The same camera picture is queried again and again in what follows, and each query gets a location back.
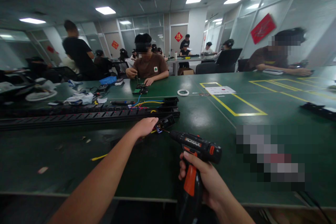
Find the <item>brown t-shirt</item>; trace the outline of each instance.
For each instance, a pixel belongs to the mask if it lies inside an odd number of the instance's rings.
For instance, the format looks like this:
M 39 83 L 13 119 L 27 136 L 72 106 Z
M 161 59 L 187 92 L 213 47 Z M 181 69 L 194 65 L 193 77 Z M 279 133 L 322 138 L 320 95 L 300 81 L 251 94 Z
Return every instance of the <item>brown t-shirt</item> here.
M 160 54 L 152 54 L 149 61 L 144 61 L 142 58 L 137 59 L 133 68 L 138 71 L 141 79 L 147 79 L 168 71 L 165 59 Z
M 269 51 L 268 46 L 257 49 L 245 65 L 244 72 L 253 71 L 257 65 L 265 64 L 273 67 L 288 68 L 287 54 Z

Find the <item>yellow wire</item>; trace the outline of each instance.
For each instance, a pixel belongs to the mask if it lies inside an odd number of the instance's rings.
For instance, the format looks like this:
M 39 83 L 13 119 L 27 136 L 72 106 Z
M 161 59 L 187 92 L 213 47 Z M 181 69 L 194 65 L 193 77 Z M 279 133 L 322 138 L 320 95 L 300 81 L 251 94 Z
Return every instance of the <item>yellow wire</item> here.
M 156 101 L 145 101 L 145 102 L 142 102 L 142 103 L 139 103 L 139 104 L 137 104 L 137 105 L 135 105 L 134 107 L 136 107 L 136 106 L 139 106 L 139 105 L 141 105 L 141 104 L 144 104 L 144 103 L 160 103 L 160 102 L 156 102 Z
M 106 157 L 106 156 L 107 156 L 107 154 L 106 154 L 106 155 L 103 155 L 103 156 L 100 156 L 100 157 L 94 157 L 94 158 L 91 159 L 91 161 L 96 161 L 96 160 L 101 159 L 101 158 L 104 158 L 104 157 Z

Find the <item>red diamond sign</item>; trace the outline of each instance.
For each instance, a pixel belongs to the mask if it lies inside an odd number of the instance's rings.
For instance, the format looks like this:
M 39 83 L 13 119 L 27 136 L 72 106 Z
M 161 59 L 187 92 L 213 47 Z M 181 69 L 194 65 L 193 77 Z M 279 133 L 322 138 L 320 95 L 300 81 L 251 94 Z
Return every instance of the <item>red diamond sign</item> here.
M 183 38 L 181 33 L 177 33 L 175 36 L 175 39 L 177 40 L 177 42 L 180 42 L 180 40 Z

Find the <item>person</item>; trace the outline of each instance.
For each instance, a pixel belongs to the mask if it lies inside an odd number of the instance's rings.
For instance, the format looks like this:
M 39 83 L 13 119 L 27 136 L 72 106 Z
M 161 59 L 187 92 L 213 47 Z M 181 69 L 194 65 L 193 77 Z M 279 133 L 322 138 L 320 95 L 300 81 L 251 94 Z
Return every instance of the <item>person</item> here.
M 165 61 L 168 61 L 168 58 L 166 58 L 165 54 L 163 53 L 160 47 L 157 49 L 157 51 L 158 51 L 157 53 L 160 54 L 164 58 Z
M 188 44 L 185 43 L 183 45 L 183 49 L 180 51 L 180 56 L 188 56 L 191 55 L 191 52 L 188 50 Z M 180 68 L 188 68 L 189 67 L 189 62 L 181 62 L 179 63 Z
M 68 37 L 63 41 L 63 48 L 70 59 L 73 59 L 86 81 L 98 81 L 103 79 L 101 74 L 93 63 L 95 58 L 90 47 L 84 40 L 79 39 L 79 33 L 76 25 L 70 20 L 64 22 L 64 27 L 68 33 Z
M 183 47 L 184 47 L 185 44 L 188 44 L 187 47 L 189 47 L 189 45 L 190 45 L 190 35 L 187 34 L 187 35 L 185 35 L 185 37 L 186 37 L 186 38 L 185 38 L 184 40 L 182 40 L 182 42 L 181 42 L 180 50 L 183 49 Z
M 126 69 L 127 77 L 134 79 L 137 75 L 145 79 L 145 85 L 150 86 L 169 76 L 168 66 L 161 55 L 152 52 L 152 38 L 149 34 L 138 34 L 135 37 L 136 51 L 139 59 L 134 62 L 132 68 Z
M 94 59 L 94 64 L 97 66 L 98 70 L 106 75 L 110 73 L 110 69 L 113 67 L 113 63 L 108 59 L 104 57 L 103 50 L 96 50 L 96 58 Z
M 128 53 L 127 53 L 127 51 L 124 48 L 120 49 L 120 58 L 119 58 L 119 61 L 121 61 L 121 62 L 127 62 L 127 64 L 128 64 L 129 67 L 132 67 L 133 64 L 134 64 L 134 61 L 129 58 Z M 121 68 L 123 68 L 123 72 L 126 71 L 126 67 L 124 67 L 123 65 L 121 65 Z
M 144 118 L 128 131 L 65 200 L 49 224 L 99 223 L 114 197 L 135 142 L 150 134 L 157 122 L 158 118 Z M 215 211 L 221 224 L 254 223 L 210 163 L 186 152 L 181 153 L 180 158 L 185 158 L 200 171 L 205 189 L 203 200 Z M 182 160 L 180 167 L 178 178 L 182 180 L 186 176 Z
M 278 32 L 272 38 L 272 45 L 259 48 L 252 54 L 244 71 L 274 69 L 291 75 L 311 75 L 312 72 L 309 69 L 292 69 L 288 66 L 288 46 L 301 45 L 306 40 L 305 33 L 306 31 L 301 27 Z
M 131 60 L 136 61 L 137 58 L 138 58 L 138 54 L 137 54 L 136 50 L 133 49 L 133 50 L 132 50 Z
M 218 59 L 218 57 L 220 56 L 221 52 L 224 51 L 224 50 L 231 50 L 232 49 L 232 46 L 233 44 L 235 43 L 235 41 L 230 38 L 228 40 L 226 40 L 224 43 L 223 43 L 223 46 L 221 48 L 221 51 L 219 53 L 217 53 L 213 58 L 214 61 L 216 61 Z
M 152 44 L 152 52 L 157 54 L 158 53 L 157 51 L 158 51 L 157 45 L 156 44 Z
M 202 52 L 202 54 L 213 54 L 213 53 L 217 53 L 217 52 L 214 52 L 211 48 L 210 48 L 210 46 L 212 46 L 212 43 L 211 42 L 208 42 L 207 44 L 206 44 L 206 46 L 205 46 L 205 49 L 204 49 L 204 51 Z
M 70 59 L 68 56 L 62 59 L 62 63 L 64 66 L 69 67 L 72 71 L 74 71 L 76 74 L 79 74 L 79 69 L 76 66 L 76 62 L 72 59 Z
M 43 77 L 43 73 L 48 69 L 51 69 L 53 66 L 51 63 L 46 64 L 41 57 L 32 57 L 27 58 L 28 68 L 34 73 L 37 77 Z

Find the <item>white paper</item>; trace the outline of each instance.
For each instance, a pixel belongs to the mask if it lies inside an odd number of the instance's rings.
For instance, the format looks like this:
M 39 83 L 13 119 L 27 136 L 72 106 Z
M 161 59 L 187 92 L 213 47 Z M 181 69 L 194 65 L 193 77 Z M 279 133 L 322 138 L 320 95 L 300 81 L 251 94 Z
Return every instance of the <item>white paper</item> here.
M 97 102 L 99 103 L 99 104 L 101 104 L 101 103 L 105 103 L 105 102 L 107 102 L 107 98 L 104 98 L 104 99 L 97 99 Z
M 228 86 L 223 86 L 223 87 L 206 87 L 205 88 L 209 94 L 211 95 L 226 95 L 226 94 L 231 94 L 235 93 L 232 88 L 229 88 Z

